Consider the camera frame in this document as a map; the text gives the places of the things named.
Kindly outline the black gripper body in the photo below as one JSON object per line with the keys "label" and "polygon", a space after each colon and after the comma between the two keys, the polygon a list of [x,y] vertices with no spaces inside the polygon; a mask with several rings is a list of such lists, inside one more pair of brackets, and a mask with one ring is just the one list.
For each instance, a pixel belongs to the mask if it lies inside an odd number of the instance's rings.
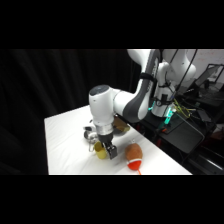
{"label": "black gripper body", "polygon": [[98,135],[98,139],[100,142],[107,142],[107,145],[110,145],[112,143],[113,134]]}

